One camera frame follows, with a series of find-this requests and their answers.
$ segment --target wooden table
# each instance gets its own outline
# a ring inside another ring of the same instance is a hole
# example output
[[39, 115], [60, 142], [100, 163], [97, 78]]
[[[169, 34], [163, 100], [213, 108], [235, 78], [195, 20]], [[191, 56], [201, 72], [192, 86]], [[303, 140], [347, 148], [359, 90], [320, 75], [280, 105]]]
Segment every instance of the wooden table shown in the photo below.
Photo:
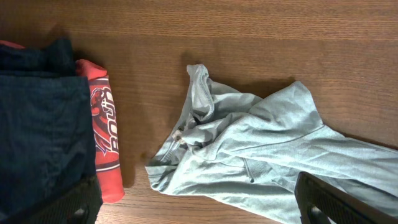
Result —
[[327, 125], [398, 146], [396, 0], [0, 0], [0, 39], [43, 47], [63, 35], [108, 69], [116, 101], [126, 196], [98, 223], [273, 223], [150, 189], [143, 166], [180, 116], [187, 64], [261, 97], [300, 80]]

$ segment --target folded dark fabric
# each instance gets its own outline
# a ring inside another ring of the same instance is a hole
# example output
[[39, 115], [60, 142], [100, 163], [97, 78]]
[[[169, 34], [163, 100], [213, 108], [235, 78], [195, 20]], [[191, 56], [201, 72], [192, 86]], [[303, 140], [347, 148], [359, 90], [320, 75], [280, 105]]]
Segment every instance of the folded dark fabric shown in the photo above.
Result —
[[0, 213], [12, 215], [95, 175], [90, 88], [69, 40], [0, 45]]

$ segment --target dark clothing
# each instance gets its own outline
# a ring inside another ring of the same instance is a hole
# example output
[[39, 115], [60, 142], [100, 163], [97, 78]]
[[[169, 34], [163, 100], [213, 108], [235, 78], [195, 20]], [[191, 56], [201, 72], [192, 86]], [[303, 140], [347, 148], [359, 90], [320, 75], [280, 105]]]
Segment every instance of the dark clothing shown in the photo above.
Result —
[[0, 45], [0, 213], [12, 215], [95, 175], [90, 89], [69, 40]]

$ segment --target wood grain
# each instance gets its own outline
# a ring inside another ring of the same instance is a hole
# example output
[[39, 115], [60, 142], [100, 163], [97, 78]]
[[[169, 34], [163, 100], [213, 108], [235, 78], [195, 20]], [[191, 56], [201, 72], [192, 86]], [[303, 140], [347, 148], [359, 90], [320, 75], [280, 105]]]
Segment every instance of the wood grain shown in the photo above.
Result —
[[129, 188], [98, 223], [273, 223], [150, 189], [143, 165], [178, 120], [187, 64], [261, 97], [300, 80], [327, 125], [398, 146], [396, 0], [0, 0], [0, 39], [43, 47], [62, 35], [108, 69], [116, 101]]

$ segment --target folded clothing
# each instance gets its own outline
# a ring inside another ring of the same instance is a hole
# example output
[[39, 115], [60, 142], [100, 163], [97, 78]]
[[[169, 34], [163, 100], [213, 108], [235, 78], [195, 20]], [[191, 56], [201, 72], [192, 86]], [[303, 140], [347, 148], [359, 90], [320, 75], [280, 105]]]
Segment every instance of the folded clothing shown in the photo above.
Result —
[[154, 190], [301, 223], [294, 187], [306, 171], [398, 217], [398, 151], [323, 124], [302, 83], [262, 99], [214, 82], [204, 65], [187, 70], [181, 117], [146, 166]]
[[88, 78], [91, 114], [95, 136], [95, 167], [104, 202], [117, 202], [124, 196], [119, 163], [118, 128], [109, 77], [92, 62], [76, 61], [76, 72]]
[[0, 213], [13, 215], [95, 175], [90, 89], [69, 40], [0, 43]]

